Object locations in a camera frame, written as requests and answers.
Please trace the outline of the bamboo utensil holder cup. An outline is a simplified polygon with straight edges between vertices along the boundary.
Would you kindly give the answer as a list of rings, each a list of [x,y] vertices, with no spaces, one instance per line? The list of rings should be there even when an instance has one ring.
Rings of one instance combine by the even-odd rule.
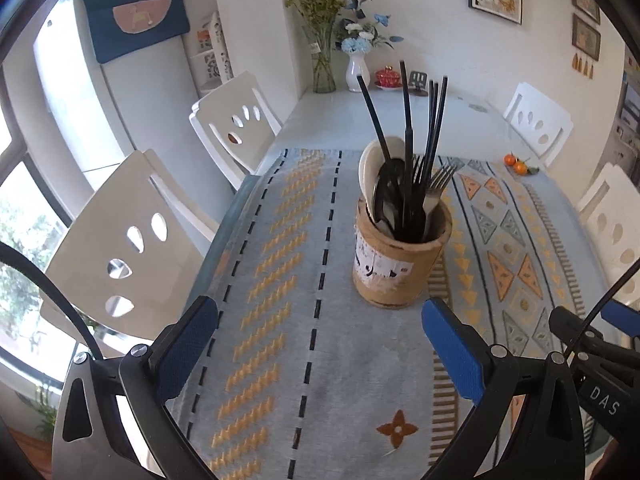
[[[401,309],[427,290],[427,280],[444,252],[452,232],[452,218],[441,200],[431,215],[428,241],[398,242],[379,231],[360,197],[356,213],[356,247],[352,280],[360,296],[384,309]]]

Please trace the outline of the patterned blue table mat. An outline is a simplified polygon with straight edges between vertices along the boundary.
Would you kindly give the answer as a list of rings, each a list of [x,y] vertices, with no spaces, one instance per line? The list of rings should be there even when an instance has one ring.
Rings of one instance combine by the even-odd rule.
[[[221,479],[417,479],[471,405],[426,339],[420,301],[375,307],[355,278],[399,266],[356,230],[359,154],[289,148],[203,268],[216,333],[172,412]],[[548,318],[585,314],[608,281],[573,206],[545,174],[458,160],[452,223],[429,295],[488,344],[559,350]]]

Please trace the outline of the black chopstick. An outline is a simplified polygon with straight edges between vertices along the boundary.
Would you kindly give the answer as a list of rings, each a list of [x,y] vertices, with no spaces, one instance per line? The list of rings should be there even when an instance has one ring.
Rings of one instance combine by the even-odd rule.
[[[440,130],[442,130],[442,118],[444,118],[444,109],[446,104],[448,82],[449,82],[449,78],[447,76],[443,76],[442,82],[438,84],[436,119],[435,119],[435,137],[434,137],[434,145],[431,152],[430,166],[428,166],[428,168],[431,169],[430,178],[428,179],[428,184],[430,184],[432,180],[432,169],[433,169],[436,151],[438,147]]]
[[[435,137],[437,92],[438,92],[438,82],[431,80],[430,81],[430,117],[428,118],[426,147],[425,147],[425,154],[423,157],[423,165],[422,165],[422,170],[420,175],[420,188],[419,188],[419,195],[418,195],[419,205],[423,204],[424,196],[426,194],[426,188],[428,185],[428,179],[430,178],[430,173],[431,173],[431,169],[428,168],[428,166],[430,166],[431,152],[434,145],[434,137]]]
[[[408,77],[406,63],[401,60],[400,76],[402,84],[402,99],[404,100],[404,116],[405,116],[405,173],[402,185],[404,186],[404,212],[402,213],[402,238],[405,242],[411,242],[412,234],[412,208],[411,208],[411,192],[412,192],[412,159],[413,159],[413,128],[411,117],[411,104],[409,96]]]

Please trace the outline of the blue wall hanging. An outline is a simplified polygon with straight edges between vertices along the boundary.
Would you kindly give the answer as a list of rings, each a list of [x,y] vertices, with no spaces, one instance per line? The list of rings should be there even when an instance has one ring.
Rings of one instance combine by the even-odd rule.
[[[82,0],[96,62],[190,32],[183,0]]]

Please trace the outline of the white vase with flowers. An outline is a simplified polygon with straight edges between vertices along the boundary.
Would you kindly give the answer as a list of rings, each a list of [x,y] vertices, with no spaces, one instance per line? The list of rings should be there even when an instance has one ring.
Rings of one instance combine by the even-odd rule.
[[[393,49],[404,38],[390,35],[390,14],[367,14],[363,6],[371,0],[345,0],[344,12],[338,16],[335,26],[335,45],[338,50],[348,57],[346,68],[346,84],[351,92],[360,93],[358,78],[368,86],[370,84],[370,70],[366,63],[366,56],[377,47]]]

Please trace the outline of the white plastic rice paddle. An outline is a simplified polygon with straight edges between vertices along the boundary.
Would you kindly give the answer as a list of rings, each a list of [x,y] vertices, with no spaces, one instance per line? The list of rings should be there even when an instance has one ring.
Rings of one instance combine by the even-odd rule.
[[[386,139],[390,156],[400,159],[405,155],[405,141],[399,136],[389,136]],[[358,180],[361,194],[366,202],[367,211],[373,217],[373,194],[376,182],[378,182],[378,172],[385,162],[383,151],[378,140],[371,141],[363,150],[359,166]]]

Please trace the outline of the red lidded bowl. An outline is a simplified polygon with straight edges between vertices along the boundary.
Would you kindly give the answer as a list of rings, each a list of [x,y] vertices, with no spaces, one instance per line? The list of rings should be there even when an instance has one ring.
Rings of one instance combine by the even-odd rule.
[[[402,87],[401,74],[394,70],[393,66],[387,65],[375,73],[374,83],[380,89],[399,89]]]

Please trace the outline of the white chair far right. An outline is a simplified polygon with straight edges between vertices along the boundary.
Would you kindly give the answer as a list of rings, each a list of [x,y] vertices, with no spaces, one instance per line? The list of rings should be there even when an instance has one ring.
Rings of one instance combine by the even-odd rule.
[[[547,168],[574,130],[570,113],[527,82],[518,84],[503,118]]]

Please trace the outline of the steel fork large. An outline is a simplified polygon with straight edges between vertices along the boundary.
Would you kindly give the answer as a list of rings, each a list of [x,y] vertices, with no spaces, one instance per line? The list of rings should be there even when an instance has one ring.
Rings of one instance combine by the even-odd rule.
[[[442,193],[445,191],[446,186],[457,170],[457,165],[446,165],[440,167],[439,170],[434,173],[431,183],[427,187],[423,201],[423,210],[425,212],[424,232],[428,231],[432,211],[438,205],[440,198],[442,197]]]

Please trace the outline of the orange mandarin near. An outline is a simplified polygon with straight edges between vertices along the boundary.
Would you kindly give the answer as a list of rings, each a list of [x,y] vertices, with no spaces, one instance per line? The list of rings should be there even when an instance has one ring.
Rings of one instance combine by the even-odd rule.
[[[519,176],[525,176],[528,173],[528,168],[525,162],[516,162],[513,169]]]

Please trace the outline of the white chair near left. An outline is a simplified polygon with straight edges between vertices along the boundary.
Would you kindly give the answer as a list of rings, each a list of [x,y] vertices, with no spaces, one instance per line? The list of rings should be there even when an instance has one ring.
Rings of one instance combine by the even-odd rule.
[[[131,153],[68,228],[46,274],[82,314],[152,340],[180,318],[217,221],[191,200],[152,150]]]

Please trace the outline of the steel fork small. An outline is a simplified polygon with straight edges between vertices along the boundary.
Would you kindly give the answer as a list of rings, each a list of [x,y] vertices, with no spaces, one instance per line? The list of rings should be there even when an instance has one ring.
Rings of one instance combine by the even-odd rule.
[[[426,156],[413,157],[413,180],[411,188],[411,212],[414,220],[426,220],[423,202],[426,193],[425,174]]]

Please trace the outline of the framed picture upper right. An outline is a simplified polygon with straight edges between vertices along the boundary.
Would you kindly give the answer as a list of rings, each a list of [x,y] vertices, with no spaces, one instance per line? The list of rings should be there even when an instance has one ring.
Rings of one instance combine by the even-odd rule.
[[[573,6],[583,14],[586,14],[591,21],[601,24],[600,6],[596,0],[572,0]]]

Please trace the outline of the glass vase green branches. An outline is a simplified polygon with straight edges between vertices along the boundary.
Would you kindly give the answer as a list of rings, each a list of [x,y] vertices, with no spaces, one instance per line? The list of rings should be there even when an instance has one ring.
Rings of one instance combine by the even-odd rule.
[[[333,32],[346,0],[284,0],[302,19],[303,31],[311,48],[312,91],[332,93],[336,83],[331,65]]]

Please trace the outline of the large steel spoon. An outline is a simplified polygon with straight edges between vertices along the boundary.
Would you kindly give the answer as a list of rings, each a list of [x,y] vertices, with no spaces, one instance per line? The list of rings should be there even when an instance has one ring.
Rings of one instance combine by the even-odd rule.
[[[402,196],[402,180],[405,177],[405,163],[401,158],[393,157],[384,162],[378,170],[373,194],[373,220],[382,222],[394,237],[396,226],[401,224],[401,211],[404,206]]]

